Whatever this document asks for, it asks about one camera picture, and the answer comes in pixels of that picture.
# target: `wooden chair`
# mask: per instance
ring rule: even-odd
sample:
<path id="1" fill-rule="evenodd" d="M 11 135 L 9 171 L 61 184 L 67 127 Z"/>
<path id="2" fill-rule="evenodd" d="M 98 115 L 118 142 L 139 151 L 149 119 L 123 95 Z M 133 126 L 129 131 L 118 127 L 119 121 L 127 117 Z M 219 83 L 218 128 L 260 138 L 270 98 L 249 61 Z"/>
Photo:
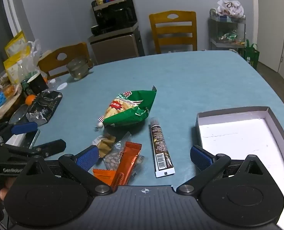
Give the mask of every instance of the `wooden chair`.
<path id="1" fill-rule="evenodd" d="M 58 60 L 57 57 L 59 54 L 65 53 L 66 58 L 63 60 Z M 89 51 L 87 44 L 85 42 L 79 43 L 77 45 L 61 47 L 52 53 L 48 54 L 43 59 L 39 60 L 39 68 L 47 74 L 47 79 L 53 79 L 55 77 L 59 77 L 61 75 L 67 74 L 68 71 L 58 73 L 56 75 L 49 75 L 49 71 L 54 70 L 58 67 L 65 66 L 74 58 L 85 56 L 87 59 L 90 59 Z"/>
<path id="2" fill-rule="evenodd" d="M 168 18 L 169 15 L 178 15 L 175 19 Z M 161 53 L 160 45 L 192 45 L 193 51 L 197 51 L 197 33 L 196 33 L 196 13 L 194 11 L 170 10 L 157 14 L 149 15 L 149 21 L 152 27 L 153 39 L 155 42 L 156 53 Z M 189 26 L 168 26 L 156 27 L 157 23 L 169 22 L 191 22 Z M 192 33 L 192 37 L 165 37 L 158 38 L 162 34 Z"/>

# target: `orange fruit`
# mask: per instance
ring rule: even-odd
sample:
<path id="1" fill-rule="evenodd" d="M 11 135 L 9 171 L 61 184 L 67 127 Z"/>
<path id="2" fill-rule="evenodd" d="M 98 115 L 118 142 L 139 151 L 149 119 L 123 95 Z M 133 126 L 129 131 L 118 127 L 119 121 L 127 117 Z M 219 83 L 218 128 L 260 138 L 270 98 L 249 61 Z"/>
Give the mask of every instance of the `orange fruit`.
<path id="1" fill-rule="evenodd" d="M 34 94 L 31 94 L 29 96 L 27 96 L 26 100 L 25 100 L 25 103 L 27 105 L 31 105 L 32 104 L 32 101 L 36 98 L 36 95 Z"/>

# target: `table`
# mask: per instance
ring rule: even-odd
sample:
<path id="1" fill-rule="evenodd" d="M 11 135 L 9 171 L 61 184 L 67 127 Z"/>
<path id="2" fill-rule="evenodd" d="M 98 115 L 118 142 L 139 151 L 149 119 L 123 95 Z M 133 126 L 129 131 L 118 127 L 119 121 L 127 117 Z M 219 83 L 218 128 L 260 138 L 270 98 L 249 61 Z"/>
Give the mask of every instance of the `table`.
<path id="1" fill-rule="evenodd" d="M 49 123 L 40 126 L 35 145 L 63 139 L 65 153 L 77 154 L 100 135 L 97 119 L 119 93 L 151 90 L 157 95 L 149 118 L 139 127 L 129 127 L 132 141 L 141 143 L 146 157 L 143 171 L 132 185 L 173 185 L 196 174 L 189 151 L 197 143 L 195 121 L 198 112 L 243 106 L 269 106 L 284 129 L 284 104 L 264 79 L 238 54 L 231 51 L 167 53 L 127 59 L 95 66 L 93 73 L 68 86 Z M 175 174 L 156 178 L 149 119 L 158 117 Z"/>

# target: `orange wrapper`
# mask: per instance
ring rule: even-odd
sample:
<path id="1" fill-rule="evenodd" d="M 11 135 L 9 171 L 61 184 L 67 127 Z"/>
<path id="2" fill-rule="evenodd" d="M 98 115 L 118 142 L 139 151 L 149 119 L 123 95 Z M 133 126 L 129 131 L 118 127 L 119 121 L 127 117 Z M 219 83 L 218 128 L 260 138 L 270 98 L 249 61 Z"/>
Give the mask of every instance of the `orange wrapper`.
<path id="1" fill-rule="evenodd" d="M 123 150 L 123 156 L 121 158 L 119 167 L 112 181 L 111 187 L 113 190 L 118 185 L 126 185 L 130 178 L 130 174 L 135 165 L 135 161 L 140 154 L 142 144 L 136 144 L 132 142 L 126 142 Z"/>
<path id="2" fill-rule="evenodd" d="M 94 176 L 109 186 L 111 186 L 113 178 L 115 177 L 115 173 L 115 170 L 93 169 Z"/>

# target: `barcode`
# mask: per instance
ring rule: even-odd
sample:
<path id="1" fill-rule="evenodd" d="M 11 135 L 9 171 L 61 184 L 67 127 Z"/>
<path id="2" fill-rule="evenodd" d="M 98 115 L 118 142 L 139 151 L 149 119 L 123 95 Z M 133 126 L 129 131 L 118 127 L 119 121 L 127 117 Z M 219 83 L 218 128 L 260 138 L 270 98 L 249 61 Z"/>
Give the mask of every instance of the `barcode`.
<path id="1" fill-rule="evenodd" d="M 165 162 L 164 154 L 163 153 L 157 154 L 156 157 L 157 157 L 157 163 L 158 163 L 159 170 L 166 169 L 167 164 Z"/>

